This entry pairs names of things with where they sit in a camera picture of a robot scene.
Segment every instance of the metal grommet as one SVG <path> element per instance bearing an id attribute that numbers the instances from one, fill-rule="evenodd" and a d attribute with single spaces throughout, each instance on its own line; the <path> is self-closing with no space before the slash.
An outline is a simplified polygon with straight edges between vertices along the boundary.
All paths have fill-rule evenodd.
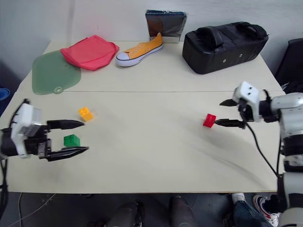
<path id="1" fill-rule="evenodd" d="M 63 87 L 56 87 L 56 88 L 53 90 L 53 92 L 54 92 L 55 94 L 60 94 L 60 93 L 63 92 Z"/>

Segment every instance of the yellow lego brick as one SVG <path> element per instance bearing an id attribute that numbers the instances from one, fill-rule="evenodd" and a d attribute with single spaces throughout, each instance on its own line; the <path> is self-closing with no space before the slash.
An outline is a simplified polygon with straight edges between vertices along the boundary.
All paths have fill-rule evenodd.
<path id="1" fill-rule="evenodd" d="M 86 106 L 79 110 L 79 114 L 86 122 L 94 118 L 93 114 Z"/>

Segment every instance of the jeans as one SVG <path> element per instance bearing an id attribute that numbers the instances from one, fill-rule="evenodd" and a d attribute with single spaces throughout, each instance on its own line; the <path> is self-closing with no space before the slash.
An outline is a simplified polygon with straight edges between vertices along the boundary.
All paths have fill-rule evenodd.
<path id="1" fill-rule="evenodd" d="M 266 219 L 245 201 L 234 205 L 233 221 L 235 227 L 272 227 Z"/>

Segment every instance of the bag handle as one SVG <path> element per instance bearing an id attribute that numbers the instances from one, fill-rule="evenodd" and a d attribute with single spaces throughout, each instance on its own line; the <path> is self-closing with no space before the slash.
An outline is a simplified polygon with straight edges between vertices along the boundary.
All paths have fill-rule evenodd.
<path id="1" fill-rule="evenodd" d="M 223 44 L 223 39 L 219 30 L 212 26 L 200 27 L 197 29 L 197 34 L 203 37 L 203 41 L 213 49 Z"/>
<path id="2" fill-rule="evenodd" d="M 264 28 L 259 25 L 252 25 L 248 22 L 239 22 L 236 27 L 239 31 L 246 33 L 253 39 L 262 40 L 268 36 Z"/>

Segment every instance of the green lego brick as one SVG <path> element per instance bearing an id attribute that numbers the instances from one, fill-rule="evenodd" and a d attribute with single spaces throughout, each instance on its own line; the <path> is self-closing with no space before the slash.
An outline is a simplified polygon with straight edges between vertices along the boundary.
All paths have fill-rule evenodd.
<path id="1" fill-rule="evenodd" d="M 80 139 L 74 134 L 64 137 L 64 145 L 69 147 L 80 147 Z"/>

